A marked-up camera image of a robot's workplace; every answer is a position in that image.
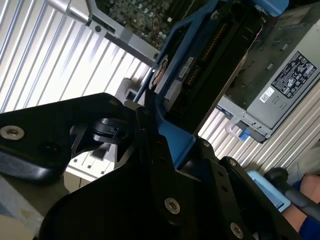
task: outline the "blue sleeve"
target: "blue sleeve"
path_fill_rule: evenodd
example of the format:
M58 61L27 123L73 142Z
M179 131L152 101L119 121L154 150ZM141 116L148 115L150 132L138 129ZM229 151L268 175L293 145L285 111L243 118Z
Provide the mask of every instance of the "blue sleeve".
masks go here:
M296 182L293 187L300 190L301 181ZM320 240L320 223L313 218L307 217L303 222L300 232L302 240Z

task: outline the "motherboard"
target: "motherboard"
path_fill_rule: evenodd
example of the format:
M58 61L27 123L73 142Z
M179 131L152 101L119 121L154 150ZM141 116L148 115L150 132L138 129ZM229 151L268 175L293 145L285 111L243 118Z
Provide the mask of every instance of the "motherboard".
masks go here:
M161 50L174 24L195 12L202 0L95 0L100 11Z

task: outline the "sticker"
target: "sticker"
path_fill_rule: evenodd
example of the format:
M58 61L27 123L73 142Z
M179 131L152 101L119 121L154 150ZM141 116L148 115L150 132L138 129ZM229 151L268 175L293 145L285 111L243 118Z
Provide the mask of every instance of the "sticker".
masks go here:
M260 97L260 100L263 103L265 103L271 97L271 95L274 94L274 92L275 92L275 90L273 90L272 87L268 87L268 89Z
M192 63L193 60L194 60L193 57L189 57L188 61L186 62L186 64L184 65L184 67L182 68L182 70L181 70L181 72L179 74L179 78L182 79L184 77L184 75L186 74L186 72L187 72L187 70L188 70L188 68L189 68L189 66L190 66L190 64Z
M271 86L291 99L317 70L305 56L297 52L275 78Z
M167 99L168 101L170 101L170 99L172 98L172 96L174 95L174 93L177 91L177 90L180 90L182 87L182 82L175 79L173 81L173 83L171 84L169 90L166 92L164 98Z

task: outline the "circuit board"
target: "circuit board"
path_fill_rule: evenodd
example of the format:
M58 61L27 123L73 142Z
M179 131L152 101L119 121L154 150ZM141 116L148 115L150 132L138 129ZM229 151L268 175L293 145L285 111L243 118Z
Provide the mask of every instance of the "circuit board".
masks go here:
M173 19L168 16L172 0L95 0L100 11L154 48L161 50Z

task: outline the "mounting hole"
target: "mounting hole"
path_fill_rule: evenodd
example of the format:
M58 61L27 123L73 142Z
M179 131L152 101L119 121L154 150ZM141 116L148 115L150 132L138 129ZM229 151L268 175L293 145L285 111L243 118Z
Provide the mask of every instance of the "mounting hole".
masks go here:
M128 133L126 131L119 131L118 136L121 139L126 139L128 137Z
M225 191L226 193L228 192L228 189L225 186L222 186L222 190Z
M39 152L46 156L54 157L61 152L60 145L54 141L46 141L38 146Z
M100 33L102 29L101 29L100 26L95 26L94 30L95 30L97 33Z

